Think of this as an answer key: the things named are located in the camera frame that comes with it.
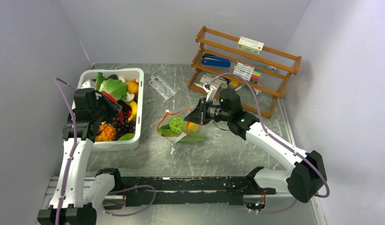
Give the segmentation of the yellow lemon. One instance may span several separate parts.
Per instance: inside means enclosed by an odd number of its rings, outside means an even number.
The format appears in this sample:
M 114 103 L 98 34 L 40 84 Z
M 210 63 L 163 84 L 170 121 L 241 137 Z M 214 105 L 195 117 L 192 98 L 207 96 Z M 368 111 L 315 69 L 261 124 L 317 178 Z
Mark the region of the yellow lemon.
M 188 129 L 188 131 L 189 132 L 197 132 L 198 130 L 199 130 L 199 125 L 198 124 L 195 124 L 195 123 L 192 123 L 192 122 L 190 122 L 189 124 L 188 124 L 188 126 L 187 126 L 187 129 Z

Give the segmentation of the clear zip top bag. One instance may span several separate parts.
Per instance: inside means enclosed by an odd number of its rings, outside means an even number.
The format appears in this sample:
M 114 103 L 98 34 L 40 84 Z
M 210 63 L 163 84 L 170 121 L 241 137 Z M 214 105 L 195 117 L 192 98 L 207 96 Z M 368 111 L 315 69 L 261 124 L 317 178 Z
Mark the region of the clear zip top bag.
M 171 112 L 167 109 L 157 125 L 157 133 L 171 143 L 199 143 L 207 141 L 208 136 L 199 131 L 199 124 L 188 122 L 184 119 L 191 112 L 191 108 L 178 112 Z

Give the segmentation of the red chili pepper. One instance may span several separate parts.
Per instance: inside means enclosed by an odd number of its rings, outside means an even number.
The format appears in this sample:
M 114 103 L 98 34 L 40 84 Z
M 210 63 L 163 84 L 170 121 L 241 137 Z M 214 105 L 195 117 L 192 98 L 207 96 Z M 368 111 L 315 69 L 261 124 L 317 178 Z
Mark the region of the red chili pepper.
M 125 116 L 123 114 L 123 108 L 122 106 L 119 104 L 119 102 L 113 97 L 111 96 L 109 93 L 107 93 L 106 91 L 101 91 L 101 93 L 106 96 L 113 104 L 116 105 L 117 109 L 118 109 L 118 117 L 119 117 L 119 120 L 120 120 L 120 123 L 123 123 L 125 121 Z

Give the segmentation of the green romaine lettuce leaf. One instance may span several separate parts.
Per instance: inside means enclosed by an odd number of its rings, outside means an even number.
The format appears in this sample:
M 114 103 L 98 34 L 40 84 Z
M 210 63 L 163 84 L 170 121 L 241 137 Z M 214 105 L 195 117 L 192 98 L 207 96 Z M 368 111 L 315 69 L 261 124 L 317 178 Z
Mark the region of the green romaine lettuce leaf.
M 188 129 L 184 129 L 182 133 L 175 134 L 171 131 L 169 124 L 161 126 L 157 132 L 171 143 L 197 143 L 208 140 L 208 137 L 199 131 L 189 132 Z

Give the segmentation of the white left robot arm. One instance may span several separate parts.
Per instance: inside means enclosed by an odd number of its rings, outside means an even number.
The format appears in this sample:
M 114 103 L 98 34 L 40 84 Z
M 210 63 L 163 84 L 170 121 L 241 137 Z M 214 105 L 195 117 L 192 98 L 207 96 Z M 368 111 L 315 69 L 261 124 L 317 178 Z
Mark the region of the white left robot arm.
M 94 88 L 77 89 L 74 109 L 63 128 L 63 160 L 57 186 L 47 209 L 38 212 L 40 225 L 94 225 L 108 193 L 119 194 L 123 181 L 118 169 L 101 169 L 84 189 L 85 173 L 100 124 L 111 120 L 120 105 Z

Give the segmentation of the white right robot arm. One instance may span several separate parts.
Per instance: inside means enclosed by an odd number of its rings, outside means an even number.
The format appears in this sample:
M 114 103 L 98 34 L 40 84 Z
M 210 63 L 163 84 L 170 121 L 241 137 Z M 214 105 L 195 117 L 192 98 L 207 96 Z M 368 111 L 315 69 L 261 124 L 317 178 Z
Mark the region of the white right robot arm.
M 243 110 L 240 96 L 233 89 L 220 92 L 219 104 L 201 98 L 185 121 L 206 125 L 211 121 L 224 121 L 234 135 L 257 145 L 277 159 L 284 170 L 259 167 L 250 174 L 247 190 L 258 194 L 264 188 L 289 192 L 297 201 L 307 203 L 327 185 L 323 158 L 313 150 L 306 152 L 270 131 L 261 120 Z

